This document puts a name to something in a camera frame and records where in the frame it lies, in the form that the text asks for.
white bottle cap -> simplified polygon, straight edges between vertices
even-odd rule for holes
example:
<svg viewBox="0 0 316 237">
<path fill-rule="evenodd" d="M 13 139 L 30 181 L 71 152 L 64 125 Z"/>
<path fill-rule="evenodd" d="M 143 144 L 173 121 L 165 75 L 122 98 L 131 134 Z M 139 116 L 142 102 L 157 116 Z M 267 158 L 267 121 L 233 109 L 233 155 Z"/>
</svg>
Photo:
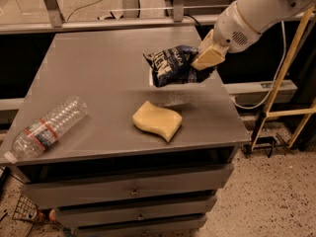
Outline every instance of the white bottle cap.
<svg viewBox="0 0 316 237">
<path fill-rule="evenodd" d="M 18 162 L 18 159 L 10 151 L 6 152 L 4 157 L 12 164 L 16 164 Z"/>
</svg>

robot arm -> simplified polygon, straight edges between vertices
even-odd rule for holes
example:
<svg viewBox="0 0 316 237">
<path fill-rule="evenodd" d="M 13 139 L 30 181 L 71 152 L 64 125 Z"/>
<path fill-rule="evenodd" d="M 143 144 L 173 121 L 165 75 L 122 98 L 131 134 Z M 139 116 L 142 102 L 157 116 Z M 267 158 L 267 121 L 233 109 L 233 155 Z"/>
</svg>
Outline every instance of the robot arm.
<svg viewBox="0 0 316 237">
<path fill-rule="evenodd" d="M 227 52 L 241 52 L 274 24 L 301 13 L 316 0 L 237 0 L 219 17 L 201 43 L 192 63 L 197 70 L 225 60 Z"/>
</svg>

clear plastic bottle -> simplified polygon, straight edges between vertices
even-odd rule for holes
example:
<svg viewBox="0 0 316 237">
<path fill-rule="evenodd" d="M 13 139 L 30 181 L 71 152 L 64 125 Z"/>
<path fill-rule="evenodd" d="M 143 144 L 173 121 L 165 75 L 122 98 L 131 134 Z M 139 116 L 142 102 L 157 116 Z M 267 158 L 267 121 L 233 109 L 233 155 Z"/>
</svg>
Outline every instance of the clear plastic bottle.
<svg viewBox="0 0 316 237">
<path fill-rule="evenodd" d="M 69 97 L 43 118 L 21 131 L 4 156 L 15 164 L 21 158 L 41 155 L 70 127 L 87 114 L 87 105 L 77 96 Z"/>
</svg>

white cable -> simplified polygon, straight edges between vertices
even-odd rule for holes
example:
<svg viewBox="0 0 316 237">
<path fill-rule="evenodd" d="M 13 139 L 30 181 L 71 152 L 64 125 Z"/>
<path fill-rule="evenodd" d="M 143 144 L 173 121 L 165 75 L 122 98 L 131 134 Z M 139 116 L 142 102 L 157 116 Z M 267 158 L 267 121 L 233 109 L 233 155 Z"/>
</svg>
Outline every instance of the white cable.
<svg viewBox="0 0 316 237">
<path fill-rule="evenodd" d="M 273 90 L 274 86 L 275 86 L 275 82 L 276 82 L 276 79 L 277 79 L 277 75 L 279 73 L 279 70 L 284 62 L 284 59 L 285 59 L 285 55 L 286 55 L 286 37 L 285 37 L 285 27 L 284 27 L 284 21 L 281 22 L 281 28 L 282 28 L 282 37 L 283 37 L 283 56 L 280 60 L 280 63 L 278 65 L 278 68 L 276 70 L 276 74 L 275 74 L 275 77 L 274 77 L 274 80 L 273 80 L 273 83 L 272 83 L 272 86 L 269 90 L 269 92 L 266 94 L 266 96 L 256 105 L 256 106 L 253 106 L 253 107 L 243 107 L 243 106 L 240 106 L 236 103 L 236 100 L 234 99 L 233 100 L 233 103 L 236 107 L 240 108 L 240 109 L 244 109 L 244 110 L 252 110 L 252 109 L 255 109 L 257 107 L 259 107 L 261 104 L 263 104 L 265 102 L 265 100 L 268 98 L 270 92 Z"/>
</svg>

desk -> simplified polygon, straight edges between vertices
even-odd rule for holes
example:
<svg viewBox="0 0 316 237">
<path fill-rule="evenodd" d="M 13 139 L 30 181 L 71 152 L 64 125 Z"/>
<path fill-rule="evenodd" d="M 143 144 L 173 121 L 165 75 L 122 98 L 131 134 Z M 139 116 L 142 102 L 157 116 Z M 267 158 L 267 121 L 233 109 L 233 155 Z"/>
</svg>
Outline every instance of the desk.
<svg viewBox="0 0 316 237">
<path fill-rule="evenodd" d="M 56 35 L 1 145 L 0 165 L 78 236 L 200 228 L 249 134 L 216 71 L 201 84 L 157 89 L 142 57 L 199 42 L 194 27 Z M 16 134 L 69 95 L 86 101 L 88 115 L 40 157 L 8 163 L 3 155 Z M 182 115 L 170 143 L 133 125 L 146 100 Z"/>
</svg>

